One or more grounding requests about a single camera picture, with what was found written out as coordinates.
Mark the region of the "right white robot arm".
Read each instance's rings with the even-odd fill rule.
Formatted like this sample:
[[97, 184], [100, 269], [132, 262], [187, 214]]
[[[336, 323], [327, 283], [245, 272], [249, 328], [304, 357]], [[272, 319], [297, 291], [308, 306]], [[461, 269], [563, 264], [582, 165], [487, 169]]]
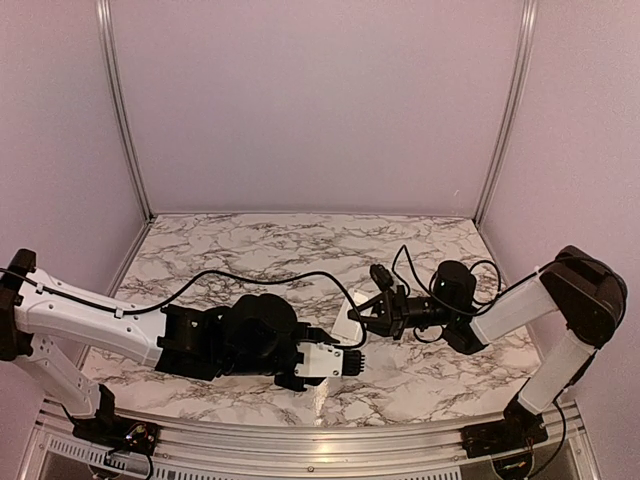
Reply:
[[474, 303], [476, 277], [459, 261], [441, 262], [422, 296], [410, 296], [379, 264], [371, 267], [370, 276], [379, 294], [349, 309], [347, 316], [380, 337], [398, 340], [406, 329], [439, 326], [442, 340], [453, 350], [472, 355], [540, 317], [557, 312], [564, 318], [564, 337], [496, 425], [495, 438], [506, 448], [529, 437], [542, 412], [581, 378], [627, 309], [622, 277], [572, 245], [480, 306]]

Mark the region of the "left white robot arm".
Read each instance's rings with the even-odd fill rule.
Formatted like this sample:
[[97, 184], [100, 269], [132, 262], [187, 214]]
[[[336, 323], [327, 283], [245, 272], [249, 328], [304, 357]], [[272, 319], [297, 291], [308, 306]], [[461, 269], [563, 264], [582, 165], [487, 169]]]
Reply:
[[125, 438], [107, 387], [88, 380], [55, 344], [68, 338], [160, 373], [213, 381], [268, 376], [294, 392], [347, 372], [347, 353], [298, 320], [273, 294], [244, 295], [206, 310], [164, 301], [128, 305], [65, 284], [21, 250], [1, 271], [1, 358], [20, 366], [106, 445]]

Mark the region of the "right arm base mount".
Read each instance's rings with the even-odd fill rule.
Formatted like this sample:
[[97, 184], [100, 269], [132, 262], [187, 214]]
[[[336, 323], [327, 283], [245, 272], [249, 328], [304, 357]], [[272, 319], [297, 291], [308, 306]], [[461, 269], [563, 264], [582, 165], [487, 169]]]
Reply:
[[465, 426], [461, 429], [462, 447], [468, 458], [496, 455], [548, 440], [546, 428], [535, 424], [524, 430], [517, 422], [499, 420]]

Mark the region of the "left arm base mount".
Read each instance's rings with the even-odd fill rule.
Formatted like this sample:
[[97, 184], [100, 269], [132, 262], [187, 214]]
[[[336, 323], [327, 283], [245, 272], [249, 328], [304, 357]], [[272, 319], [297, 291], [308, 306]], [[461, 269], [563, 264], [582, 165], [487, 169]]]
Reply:
[[111, 450], [152, 456], [159, 425], [117, 415], [114, 394], [103, 384], [98, 385], [98, 392], [98, 407], [91, 416], [86, 419], [70, 417], [73, 435]]

